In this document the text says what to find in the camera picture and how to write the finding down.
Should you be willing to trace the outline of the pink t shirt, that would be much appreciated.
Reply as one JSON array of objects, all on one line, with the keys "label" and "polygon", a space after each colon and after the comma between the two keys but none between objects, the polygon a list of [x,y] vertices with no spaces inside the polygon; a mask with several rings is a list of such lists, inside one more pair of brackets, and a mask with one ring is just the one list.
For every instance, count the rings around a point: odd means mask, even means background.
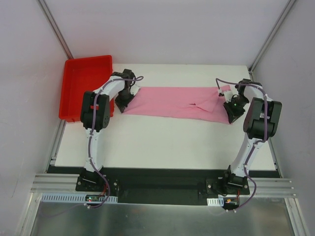
[{"label": "pink t shirt", "polygon": [[229,124],[224,102],[216,87],[142,87],[123,114]]}]

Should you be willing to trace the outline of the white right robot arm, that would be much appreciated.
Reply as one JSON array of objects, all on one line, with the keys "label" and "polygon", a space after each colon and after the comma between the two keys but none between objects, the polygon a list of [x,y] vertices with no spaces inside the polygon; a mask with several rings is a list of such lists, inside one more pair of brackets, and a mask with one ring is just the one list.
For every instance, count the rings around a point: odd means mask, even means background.
[{"label": "white right robot arm", "polygon": [[262,84],[243,79],[233,85],[237,94],[221,89],[218,93],[225,99],[223,107],[230,124],[246,114],[243,123],[245,136],[236,158],[219,180],[223,195],[237,194],[248,186],[252,162],[262,145],[275,135],[282,110],[282,103],[271,99]]}]

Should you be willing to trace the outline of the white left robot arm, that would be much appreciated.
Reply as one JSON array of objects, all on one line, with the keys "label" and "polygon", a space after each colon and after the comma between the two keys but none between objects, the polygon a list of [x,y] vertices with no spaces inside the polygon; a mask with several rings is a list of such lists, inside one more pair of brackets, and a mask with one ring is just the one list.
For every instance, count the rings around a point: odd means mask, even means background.
[{"label": "white left robot arm", "polygon": [[86,131],[88,156],[77,179],[76,191],[109,190],[100,171],[105,159],[104,138],[111,116],[110,102],[114,101],[123,113],[139,91],[136,82],[143,79],[143,76],[135,76],[132,70],[124,69],[113,72],[99,88],[84,92],[80,121]]}]

